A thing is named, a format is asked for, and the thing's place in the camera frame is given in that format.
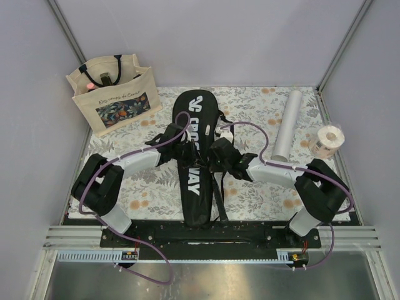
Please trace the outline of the black Crossway racket bag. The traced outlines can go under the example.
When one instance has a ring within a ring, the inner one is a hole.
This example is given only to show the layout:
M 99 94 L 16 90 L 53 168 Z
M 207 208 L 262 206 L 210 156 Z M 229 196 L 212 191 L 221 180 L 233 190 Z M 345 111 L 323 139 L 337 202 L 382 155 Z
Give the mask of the black Crossway racket bag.
M 172 120 L 179 126 L 189 123 L 191 138 L 176 159 L 180 183 L 184 222 L 191 228 L 205 228 L 211 224 L 213 200 L 218 218 L 223 223 L 229 219 L 224 208 L 224 197 L 210 170 L 209 149 L 214 142 L 214 132 L 219 120 L 225 123 L 225 114 L 219 109 L 214 94 L 194 89 L 179 95 L 172 109 Z

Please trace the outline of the white shuttlecock tube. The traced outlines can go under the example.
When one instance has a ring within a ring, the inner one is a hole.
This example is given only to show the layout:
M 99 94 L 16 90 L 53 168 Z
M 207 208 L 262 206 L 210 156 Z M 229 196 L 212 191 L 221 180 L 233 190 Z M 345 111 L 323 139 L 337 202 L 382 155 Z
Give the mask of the white shuttlecock tube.
M 303 94 L 294 90 L 289 93 L 284 113 L 282 115 L 281 125 L 277 135 L 276 143 L 272 152 L 272 160 L 288 162 L 291 145 L 294 137 L 294 130 L 301 108 Z

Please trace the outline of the white racket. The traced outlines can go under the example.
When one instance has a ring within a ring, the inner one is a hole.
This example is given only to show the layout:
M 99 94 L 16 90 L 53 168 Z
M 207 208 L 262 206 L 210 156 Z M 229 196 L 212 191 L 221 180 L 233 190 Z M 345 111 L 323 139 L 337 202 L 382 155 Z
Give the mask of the white racket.
M 223 196 L 221 194 L 221 190 L 219 188 L 218 182 L 216 181 L 216 178 L 215 178 L 215 175 L 213 172 L 211 173 L 211 178 L 212 178 L 213 193 L 214 193 L 214 197 L 216 200 L 217 210 L 219 213 L 219 220 L 222 224 L 227 224 L 229 222 L 229 219 L 226 214 L 225 207 L 224 207 Z

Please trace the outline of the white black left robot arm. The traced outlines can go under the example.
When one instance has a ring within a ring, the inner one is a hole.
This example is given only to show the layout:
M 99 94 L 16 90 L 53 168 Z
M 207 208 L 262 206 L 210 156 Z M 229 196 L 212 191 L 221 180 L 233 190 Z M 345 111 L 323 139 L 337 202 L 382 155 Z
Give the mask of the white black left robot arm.
M 128 247 L 134 243 L 136 233 L 130 228 L 131 219 L 117 204 L 123 179 L 172 159 L 181 160 L 185 166 L 202 166 L 198 138 L 193 125 L 185 129 L 171 123 L 163 133 L 146 142 L 144 149 L 111 161 L 93 154 L 72 186 L 71 196 L 115 230 L 113 237 L 120 246 Z

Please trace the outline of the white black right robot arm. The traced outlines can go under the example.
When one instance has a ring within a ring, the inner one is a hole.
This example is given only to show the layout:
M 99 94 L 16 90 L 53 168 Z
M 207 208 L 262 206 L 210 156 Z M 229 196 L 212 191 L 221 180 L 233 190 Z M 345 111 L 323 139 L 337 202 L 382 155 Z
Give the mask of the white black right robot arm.
M 241 154 L 226 138 L 210 147 L 209 158 L 213 171 L 227 172 L 238 180 L 265 182 L 297 191 L 303 208 L 296 213 L 284 232 L 285 242 L 299 247 L 307 234 L 321 223 L 330 223 L 351 195 L 348 187 L 322 160 L 313 159 L 305 166 L 289 163 L 262 162 L 257 154 Z

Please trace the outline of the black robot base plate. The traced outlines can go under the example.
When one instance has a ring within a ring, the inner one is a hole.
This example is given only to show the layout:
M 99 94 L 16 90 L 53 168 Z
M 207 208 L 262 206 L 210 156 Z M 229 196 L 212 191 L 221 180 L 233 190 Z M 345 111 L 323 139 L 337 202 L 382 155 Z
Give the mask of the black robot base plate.
M 276 259 L 278 250 L 300 253 L 304 249 L 320 249 L 317 229 L 299 237 L 283 222 L 231 221 L 215 222 L 205 228 L 190 228 L 182 221 L 133 221 L 124 239 L 103 229 L 102 248 L 135 248 L 141 260 L 156 260 L 156 246 L 170 261 L 208 261 Z

